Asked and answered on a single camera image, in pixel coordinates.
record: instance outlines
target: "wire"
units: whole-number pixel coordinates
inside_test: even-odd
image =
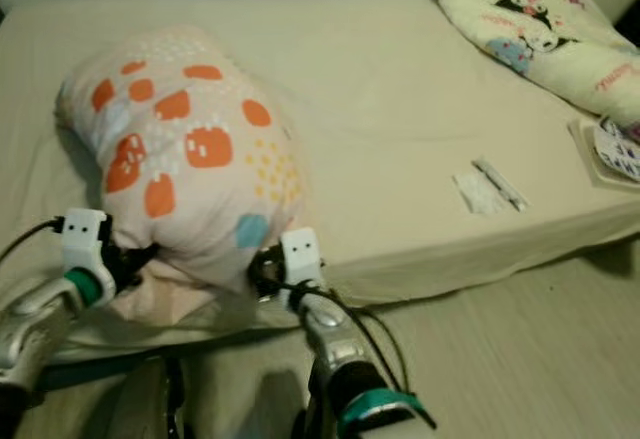
[[[391,329],[389,329],[389,326],[387,326],[384,323],[384,321],[380,319],[378,316],[376,316],[370,309],[366,309],[366,308],[358,309],[358,313],[368,317],[369,319],[374,321],[376,324],[378,324],[378,326],[380,326],[380,328],[385,332],[385,334],[389,338],[389,341],[391,341],[391,344],[393,345],[393,349],[395,350],[396,356],[398,357],[398,362],[400,363],[400,370],[402,371],[402,386],[404,387],[404,392],[410,393],[411,384],[409,381],[409,371],[407,368],[407,361],[404,357],[404,353],[402,352],[402,348],[400,347],[400,344],[398,344],[398,341],[396,340],[395,336],[391,332]]]
[[[22,234],[21,236],[19,236],[17,239],[15,239],[11,244],[9,244],[3,251],[2,253],[0,253],[0,264],[2,264],[5,259],[13,252],[15,251],[18,246],[20,246],[23,242],[25,242],[27,239],[29,239],[31,236],[34,236],[35,234],[37,234],[38,232],[51,227],[53,229],[57,228],[60,226],[60,218],[56,218],[56,219],[51,219],[49,221],[45,221],[45,222],[41,222],[40,224],[38,224],[37,226],[32,227],[31,229],[29,229],[27,232],[25,232],[24,234]]]
[[[391,383],[393,384],[393,387],[397,390],[397,391],[401,391],[401,392],[409,392],[408,390],[404,390],[402,388],[402,386],[400,385],[400,382],[398,381],[398,378],[396,377],[396,375],[393,373],[393,370],[391,369],[391,366],[389,365],[389,362],[387,361],[387,358],[385,357],[384,353],[382,352],[382,350],[380,349],[380,346],[378,345],[378,343],[376,342],[376,340],[374,339],[373,335],[371,334],[371,332],[369,331],[369,329],[367,328],[367,326],[362,322],[362,320],[358,317],[358,314],[356,313],[356,311],[354,309],[351,309],[349,306],[347,306],[344,302],[342,302],[338,297],[336,297],[333,294],[324,292],[324,291],[320,291],[318,289],[314,289],[311,287],[306,287],[306,286],[293,286],[290,284],[284,284],[284,283],[280,283],[277,285],[277,287],[279,287],[280,289],[287,289],[289,291],[294,291],[294,292],[298,292],[300,294],[312,294],[312,295],[316,295],[316,296],[320,296],[320,297],[324,297],[325,299],[328,299],[330,301],[332,301],[335,305],[337,305],[340,309],[342,309],[342,311],[344,311],[344,313],[349,316],[349,319],[351,319],[353,321],[353,323],[358,327],[358,329],[360,329],[360,331],[362,332],[362,334],[364,335],[365,339],[367,340],[367,342],[369,343],[369,345],[371,346],[371,348],[373,349],[376,357],[378,358],[378,360],[380,361],[380,364],[382,364],[383,369],[385,370],[385,373],[387,374],[387,376],[389,377],[389,380],[391,381]],[[392,338],[393,334],[391,334],[391,331],[389,330],[389,328],[386,326],[384,326],[384,330],[387,334],[389,334],[389,337]],[[395,338],[391,339],[392,343],[394,343],[394,347],[397,346],[397,341],[395,340]],[[402,357],[402,363],[403,363],[403,369],[406,369],[406,364],[404,363],[404,357],[402,356],[402,353],[400,353],[398,355],[398,357]]]

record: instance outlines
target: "orange polka dot pillowcase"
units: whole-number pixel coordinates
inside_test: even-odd
[[[58,116],[102,167],[116,242],[162,246],[145,284],[114,301],[128,319],[171,324],[221,289],[246,291],[256,249],[301,204],[276,109],[199,29],[143,34],[86,60]]]

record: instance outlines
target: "floor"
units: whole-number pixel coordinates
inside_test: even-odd
[[[385,312],[437,437],[640,438],[638,252],[618,244]],[[311,364],[302,334],[185,364],[198,439],[289,437]],[[19,438],[104,437],[120,380],[49,394]]]

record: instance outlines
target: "bed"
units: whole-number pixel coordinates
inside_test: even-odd
[[[430,0],[97,0],[20,5],[0,28],[0,242],[70,206],[99,207],[99,171],[54,127],[61,80],[130,34],[214,34],[280,103],[297,138],[326,275],[352,304],[504,279],[640,231],[632,192],[596,188],[567,125],[591,120],[478,52]],[[452,175],[486,157],[531,203],[470,214]],[[0,306],[59,274],[57,237],[3,265]],[[93,311],[57,360],[78,361],[294,323],[229,297],[162,330]]]

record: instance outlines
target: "teal band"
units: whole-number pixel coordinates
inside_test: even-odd
[[[418,414],[426,413],[415,396],[391,389],[373,389],[353,401],[338,421],[338,437],[344,437],[351,423],[363,419],[371,409],[402,402]]]
[[[86,307],[91,307],[102,297],[102,286],[88,271],[71,269],[64,277],[75,284]]]

